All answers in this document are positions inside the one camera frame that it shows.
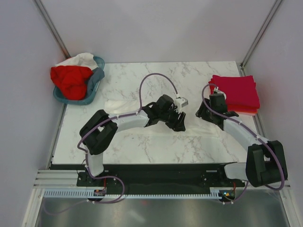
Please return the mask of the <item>white robot print t shirt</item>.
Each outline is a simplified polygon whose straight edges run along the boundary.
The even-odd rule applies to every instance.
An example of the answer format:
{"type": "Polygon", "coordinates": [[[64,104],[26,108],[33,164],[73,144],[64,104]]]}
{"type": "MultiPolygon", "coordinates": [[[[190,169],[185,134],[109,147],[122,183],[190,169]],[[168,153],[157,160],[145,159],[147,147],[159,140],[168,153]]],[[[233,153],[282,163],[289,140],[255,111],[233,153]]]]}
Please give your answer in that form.
{"type": "MultiPolygon", "coordinates": [[[[105,102],[105,111],[111,114],[122,114],[126,112],[134,112],[139,108],[139,102],[134,100],[108,100],[105,102]]],[[[168,128],[165,123],[158,124],[146,128],[133,128],[123,131],[124,134],[139,134],[153,136],[200,136],[200,137],[218,137],[219,128],[207,121],[195,116],[198,105],[196,103],[189,104],[183,111],[185,117],[185,131],[175,132],[168,128]]]]}

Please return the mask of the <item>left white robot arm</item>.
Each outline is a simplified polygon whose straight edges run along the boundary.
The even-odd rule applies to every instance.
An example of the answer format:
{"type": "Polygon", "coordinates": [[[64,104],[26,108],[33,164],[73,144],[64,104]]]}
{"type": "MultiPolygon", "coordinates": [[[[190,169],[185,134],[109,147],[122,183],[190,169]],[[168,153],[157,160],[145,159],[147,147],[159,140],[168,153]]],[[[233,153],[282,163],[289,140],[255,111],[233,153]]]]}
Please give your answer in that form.
{"type": "Polygon", "coordinates": [[[162,95],[156,102],[141,106],[135,112],[108,114],[98,110],[80,130],[81,140],[78,149],[85,155],[87,180],[93,186],[104,181],[103,152],[109,147],[115,134],[132,128],[145,128],[163,122],[175,132],[185,131],[186,113],[181,111],[188,100],[177,97],[173,100],[162,95]]]}

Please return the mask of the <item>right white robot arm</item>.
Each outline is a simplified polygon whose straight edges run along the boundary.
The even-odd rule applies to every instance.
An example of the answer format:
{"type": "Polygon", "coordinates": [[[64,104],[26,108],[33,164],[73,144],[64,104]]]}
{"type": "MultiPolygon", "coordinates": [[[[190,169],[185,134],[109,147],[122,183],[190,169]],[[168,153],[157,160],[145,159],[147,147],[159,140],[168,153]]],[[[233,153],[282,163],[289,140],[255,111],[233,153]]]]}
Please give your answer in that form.
{"type": "Polygon", "coordinates": [[[196,117],[217,125],[247,151],[245,162],[224,165],[224,170],[217,174],[220,185],[228,186],[239,179],[254,187],[269,187],[272,183],[281,183],[279,189],[284,187],[288,172],[282,143],[262,137],[245,125],[236,112],[228,111],[223,94],[203,98],[196,117]]]}

